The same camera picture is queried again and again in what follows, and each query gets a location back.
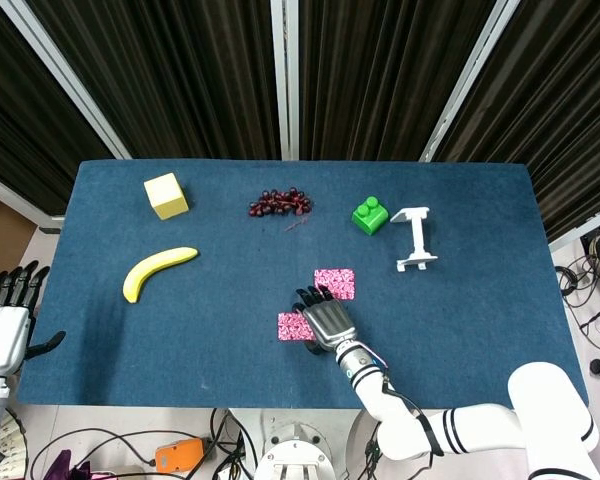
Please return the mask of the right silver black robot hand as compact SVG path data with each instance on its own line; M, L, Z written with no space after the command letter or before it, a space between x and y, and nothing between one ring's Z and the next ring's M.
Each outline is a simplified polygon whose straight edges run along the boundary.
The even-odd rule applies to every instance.
M299 302L292 309L300 314L313 332L314 340L305 347L314 355L332 352L345 341L357 339L357 330L342 303L324 285L296 290Z

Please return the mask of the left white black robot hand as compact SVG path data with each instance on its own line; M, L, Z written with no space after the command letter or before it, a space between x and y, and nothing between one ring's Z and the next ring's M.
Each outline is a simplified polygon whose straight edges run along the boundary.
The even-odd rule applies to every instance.
M0 272L0 377L8 377L23 362L51 352L66 336L60 330L43 343L31 343L36 305L49 272L48 266L40 267L36 260Z

